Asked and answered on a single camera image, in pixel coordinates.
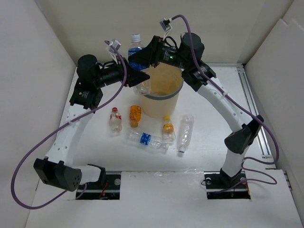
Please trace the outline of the clear bottle dark blue label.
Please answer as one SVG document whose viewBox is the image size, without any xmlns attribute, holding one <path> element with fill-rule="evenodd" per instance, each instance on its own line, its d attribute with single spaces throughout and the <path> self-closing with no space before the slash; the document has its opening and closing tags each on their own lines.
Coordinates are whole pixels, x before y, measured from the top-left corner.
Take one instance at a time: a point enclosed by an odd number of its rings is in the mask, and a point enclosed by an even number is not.
<svg viewBox="0 0 304 228">
<path fill-rule="evenodd" d="M 132 34 L 131 35 L 131 46 L 128 49 L 128 56 L 131 56 L 140 50 L 142 50 L 144 46 L 141 43 L 141 36 L 140 34 Z M 143 71 L 146 74 L 150 74 L 148 66 L 140 65 L 138 63 L 129 61 L 129 65 L 139 71 Z M 148 95 L 151 92 L 151 80 L 148 79 L 144 82 L 133 87 L 133 91 L 136 95 Z"/>
</svg>

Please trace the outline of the clear unlabelled plastic bottle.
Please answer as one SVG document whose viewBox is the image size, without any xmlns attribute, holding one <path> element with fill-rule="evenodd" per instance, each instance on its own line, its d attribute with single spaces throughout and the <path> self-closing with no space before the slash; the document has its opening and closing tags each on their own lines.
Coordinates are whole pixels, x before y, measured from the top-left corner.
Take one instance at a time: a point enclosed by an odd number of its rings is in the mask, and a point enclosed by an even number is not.
<svg viewBox="0 0 304 228">
<path fill-rule="evenodd" d="M 178 156 L 183 157 L 187 148 L 189 147 L 192 131 L 194 126 L 194 116 L 191 114 L 185 114 L 180 122 L 177 151 Z"/>
</svg>

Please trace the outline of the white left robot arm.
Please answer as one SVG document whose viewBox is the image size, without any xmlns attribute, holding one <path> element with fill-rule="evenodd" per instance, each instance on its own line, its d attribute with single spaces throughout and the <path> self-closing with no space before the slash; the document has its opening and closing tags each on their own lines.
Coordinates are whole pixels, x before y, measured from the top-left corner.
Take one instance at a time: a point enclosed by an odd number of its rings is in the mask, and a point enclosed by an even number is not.
<svg viewBox="0 0 304 228">
<path fill-rule="evenodd" d="M 133 69 L 125 59 L 123 63 L 107 62 L 107 67 L 98 63 L 94 55 L 79 58 L 76 72 L 78 80 L 70 98 L 66 123 L 44 159 L 36 159 L 34 170 L 46 185 L 67 191 L 75 191 L 83 184 L 101 188 L 105 185 L 105 168 L 93 164 L 73 166 L 73 157 L 81 135 L 99 106 L 103 97 L 101 88 L 124 81 L 124 86 L 133 87 L 150 76 Z"/>
</svg>

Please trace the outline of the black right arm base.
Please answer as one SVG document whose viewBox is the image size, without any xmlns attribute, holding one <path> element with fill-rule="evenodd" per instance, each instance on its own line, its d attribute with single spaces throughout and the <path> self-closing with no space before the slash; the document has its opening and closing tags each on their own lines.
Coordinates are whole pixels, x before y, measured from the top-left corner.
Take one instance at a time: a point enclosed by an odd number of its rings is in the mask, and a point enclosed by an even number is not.
<svg viewBox="0 0 304 228">
<path fill-rule="evenodd" d="M 247 183 L 239 183 L 246 178 L 245 172 L 241 171 L 236 177 L 230 178 L 219 171 L 207 171 L 201 185 L 206 187 L 207 199 L 209 200 L 250 200 L 250 192 Z"/>
</svg>

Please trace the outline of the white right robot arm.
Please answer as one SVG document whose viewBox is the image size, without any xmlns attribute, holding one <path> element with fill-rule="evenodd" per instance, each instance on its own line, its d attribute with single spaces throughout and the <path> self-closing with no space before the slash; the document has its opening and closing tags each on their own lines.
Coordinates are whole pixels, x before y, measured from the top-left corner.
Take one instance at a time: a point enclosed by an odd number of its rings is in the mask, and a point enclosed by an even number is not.
<svg viewBox="0 0 304 228">
<path fill-rule="evenodd" d="M 146 47 L 128 56 L 129 63 L 145 67 L 164 63 L 182 69 L 184 82 L 221 114 L 232 133 L 224 140 L 228 151 L 219 172 L 219 181 L 223 186 L 231 187 L 240 179 L 242 161 L 261 128 L 263 118 L 245 114 L 224 96 L 216 73 L 201 60 L 205 47 L 198 35 L 185 33 L 180 41 L 179 47 L 170 47 L 164 39 L 154 36 Z"/>
</svg>

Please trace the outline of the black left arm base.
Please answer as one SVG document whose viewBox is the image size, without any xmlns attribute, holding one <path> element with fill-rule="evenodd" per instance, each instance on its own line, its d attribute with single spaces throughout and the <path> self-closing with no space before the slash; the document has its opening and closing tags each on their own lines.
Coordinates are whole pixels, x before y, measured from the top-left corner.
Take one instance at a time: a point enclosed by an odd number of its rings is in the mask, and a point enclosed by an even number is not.
<svg viewBox="0 0 304 228">
<path fill-rule="evenodd" d="M 119 200 L 121 172 L 107 172 L 102 186 L 93 183 L 80 185 L 76 190 L 76 200 Z"/>
</svg>

